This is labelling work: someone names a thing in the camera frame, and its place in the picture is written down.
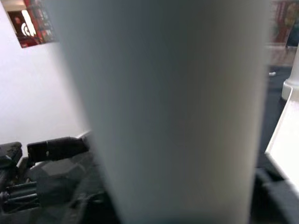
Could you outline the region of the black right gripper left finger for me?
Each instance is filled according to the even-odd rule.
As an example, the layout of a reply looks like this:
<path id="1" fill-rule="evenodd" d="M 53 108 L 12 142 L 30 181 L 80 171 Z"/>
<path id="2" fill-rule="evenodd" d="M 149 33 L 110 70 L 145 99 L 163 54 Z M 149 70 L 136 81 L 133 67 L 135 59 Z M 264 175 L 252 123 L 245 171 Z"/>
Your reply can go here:
<path id="1" fill-rule="evenodd" d="M 81 194 L 74 199 L 63 218 L 64 224 L 120 224 L 109 194 Z"/>

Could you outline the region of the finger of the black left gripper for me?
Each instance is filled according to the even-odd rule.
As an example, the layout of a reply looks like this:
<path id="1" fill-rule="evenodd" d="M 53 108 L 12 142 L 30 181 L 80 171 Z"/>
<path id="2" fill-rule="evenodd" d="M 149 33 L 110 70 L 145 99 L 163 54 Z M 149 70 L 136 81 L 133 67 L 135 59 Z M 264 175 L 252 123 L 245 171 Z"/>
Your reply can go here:
<path id="1" fill-rule="evenodd" d="M 27 145 L 32 162 L 58 161 L 89 151 L 83 138 L 63 137 Z"/>

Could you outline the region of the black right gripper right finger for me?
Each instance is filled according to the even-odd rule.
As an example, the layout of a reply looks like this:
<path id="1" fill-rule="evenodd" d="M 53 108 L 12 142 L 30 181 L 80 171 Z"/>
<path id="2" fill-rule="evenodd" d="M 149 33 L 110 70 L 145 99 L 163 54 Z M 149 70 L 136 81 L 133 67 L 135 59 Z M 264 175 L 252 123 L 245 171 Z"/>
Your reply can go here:
<path id="1" fill-rule="evenodd" d="M 251 201 L 252 224 L 297 224 L 299 197 L 283 178 L 256 169 Z"/>

